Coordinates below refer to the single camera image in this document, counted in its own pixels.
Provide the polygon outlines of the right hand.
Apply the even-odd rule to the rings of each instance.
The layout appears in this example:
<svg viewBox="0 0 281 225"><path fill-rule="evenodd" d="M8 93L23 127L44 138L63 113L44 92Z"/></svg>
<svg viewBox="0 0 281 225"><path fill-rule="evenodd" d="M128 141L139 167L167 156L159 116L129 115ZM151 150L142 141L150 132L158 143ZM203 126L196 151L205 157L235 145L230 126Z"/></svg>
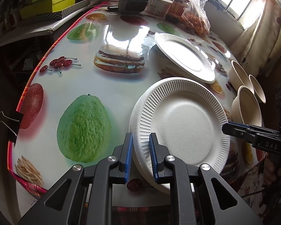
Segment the right hand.
<svg viewBox="0 0 281 225"><path fill-rule="evenodd" d="M281 168L278 169L277 166L271 161L271 155L265 153L265 162L263 170L263 181L266 185L271 185L277 177L281 176Z"/></svg>

